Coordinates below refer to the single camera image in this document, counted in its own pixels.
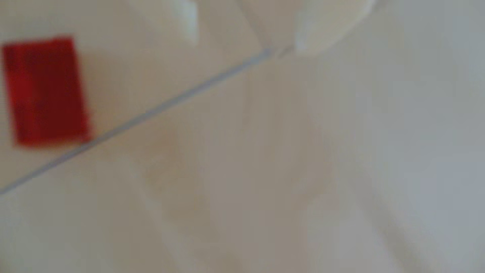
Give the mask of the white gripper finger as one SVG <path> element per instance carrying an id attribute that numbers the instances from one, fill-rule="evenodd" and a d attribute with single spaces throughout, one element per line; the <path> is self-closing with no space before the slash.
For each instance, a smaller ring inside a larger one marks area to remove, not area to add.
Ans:
<path id="1" fill-rule="evenodd" d="M 157 33 L 197 46 L 199 25 L 195 1 L 129 1 L 129 5 Z"/>
<path id="2" fill-rule="evenodd" d="M 377 1 L 304 1 L 296 16 L 295 53 L 324 52 L 367 18 L 376 3 Z"/>

